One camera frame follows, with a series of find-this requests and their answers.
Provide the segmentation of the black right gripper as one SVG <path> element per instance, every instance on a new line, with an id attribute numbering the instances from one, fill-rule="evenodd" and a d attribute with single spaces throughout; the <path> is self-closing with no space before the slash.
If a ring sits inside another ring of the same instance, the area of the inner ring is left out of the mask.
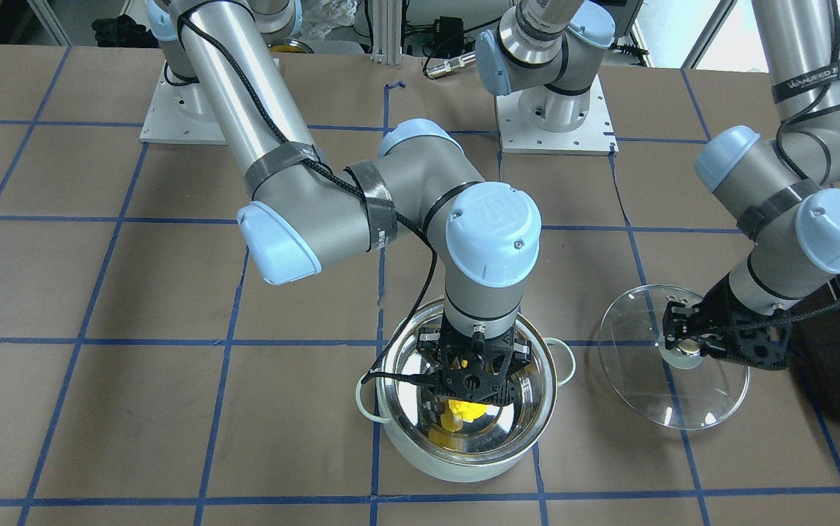
<path id="1" fill-rule="evenodd" d="M 430 367 L 419 374 L 417 386 L 439 397 L 497 406 L 517 402 L 513 377 L 532 362 L 532 344 L 513 327 L 494 338 L 482 332 L 467 337 L 444 321 L 417 330 L 416 350 Z"/>

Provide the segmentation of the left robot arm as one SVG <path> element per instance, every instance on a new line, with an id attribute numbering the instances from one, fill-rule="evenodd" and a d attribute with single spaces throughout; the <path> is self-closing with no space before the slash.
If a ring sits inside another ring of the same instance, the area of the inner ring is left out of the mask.
<path id="1" fill-rule="evenodd" d="M 695 169 L 753 240 L 749 256 L 697 304 L 668 300 L 656 349 L 689 369 L 704 357 L 787 367 L 770 329 L 840 308 L 792 308 L 840 275 L 840 17 L 835 1 L 755 1 L 779 124 L 711 139 Z"/>

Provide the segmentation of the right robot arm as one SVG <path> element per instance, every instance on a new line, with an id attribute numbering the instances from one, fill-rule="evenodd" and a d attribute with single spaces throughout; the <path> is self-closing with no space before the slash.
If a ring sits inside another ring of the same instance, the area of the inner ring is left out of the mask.
<path id="1" fill-rule="evenodd" d="M 284 284 L 411 233 L 446 267 L 440 329 L 418 343 L 429 372 L 384 378 L 460 402 L 507 406 L 513 377 L 534 359 L 514 326 L 539 254 L 541 216 L 530 197 L 487 182 L 456 140 L 413 119 L 382 140 L 378 158 L 330 169 L 274 63 L 267 37 L 292 2 L 150 1 L 150 30 L 170 72 L 203 90 L 249 205 L 237 224 L 262 278 Z"/>

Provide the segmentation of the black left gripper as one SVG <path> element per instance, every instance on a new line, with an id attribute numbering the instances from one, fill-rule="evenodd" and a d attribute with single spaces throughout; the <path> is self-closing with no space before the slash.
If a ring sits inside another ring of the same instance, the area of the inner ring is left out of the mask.
<path id="1" fill-rule="evenodd" d="M 781 327 L 784 337 L 790 336 L 787 314 L 788 310 L 778 310 L 767 316 L 748 309 L 733 295 L 725 276 L 697 304 L 668 302 L 663 314 L 665 346 L 674 350 L 691 340 L 705 357 L 762 370 L 785 370 L 790 366 L 787 347 L 775 343 L 768 330 Z"/>

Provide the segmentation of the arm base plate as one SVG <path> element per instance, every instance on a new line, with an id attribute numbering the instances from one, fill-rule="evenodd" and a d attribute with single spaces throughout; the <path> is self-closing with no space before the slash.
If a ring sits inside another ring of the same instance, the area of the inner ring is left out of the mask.
<path id="1" fill-rule="evenodd" d="M 607 156 L 619 147 L 600 78 L 563 96 L 537 86 L 495 99 L 501 150 L 520 154 Z"/>
<path id="2" fill-rule="evenodd" d="M 140 141 L 176 145 L 226 145 L 220 124 L 206 93 L 198 83 L 188 84 L 165 63 L 144 118 Z"/>

